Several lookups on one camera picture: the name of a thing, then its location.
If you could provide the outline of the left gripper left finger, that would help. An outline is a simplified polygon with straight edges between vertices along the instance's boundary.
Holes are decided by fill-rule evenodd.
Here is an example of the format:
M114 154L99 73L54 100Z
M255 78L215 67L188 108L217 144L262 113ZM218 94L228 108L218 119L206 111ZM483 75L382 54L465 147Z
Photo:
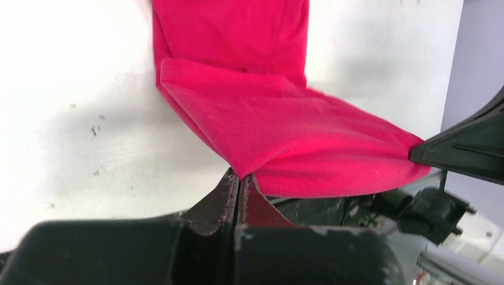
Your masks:
M2 284L229 284L239 177L178 217L47 221L10 254Z

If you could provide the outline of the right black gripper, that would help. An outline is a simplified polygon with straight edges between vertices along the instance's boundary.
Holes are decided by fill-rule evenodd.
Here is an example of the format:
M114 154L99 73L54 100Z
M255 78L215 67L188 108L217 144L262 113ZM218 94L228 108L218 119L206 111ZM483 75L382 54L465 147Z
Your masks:
M503 89L479 111L431 137L409 152L412 162L503 184ZM436 245L451 234L470 205L448 192L426 188L415 196L400 190L376 194L371 210L395 221L402 233L418 235Z

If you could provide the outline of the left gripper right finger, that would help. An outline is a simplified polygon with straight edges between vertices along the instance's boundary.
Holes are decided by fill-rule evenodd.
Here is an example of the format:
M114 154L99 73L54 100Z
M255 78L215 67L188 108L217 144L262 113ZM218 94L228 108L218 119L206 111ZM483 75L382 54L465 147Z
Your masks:
M241 182L234 230L235 284L405 284L393 250L359 227L296 226Z

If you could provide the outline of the magenta t-shirt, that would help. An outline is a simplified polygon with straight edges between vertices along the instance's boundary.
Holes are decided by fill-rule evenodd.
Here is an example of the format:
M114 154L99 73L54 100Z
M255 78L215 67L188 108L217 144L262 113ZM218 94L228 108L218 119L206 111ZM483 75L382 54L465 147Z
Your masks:
M430 172L422 140L307 86L308 1L153 1L156 87L265 195L375 194Z

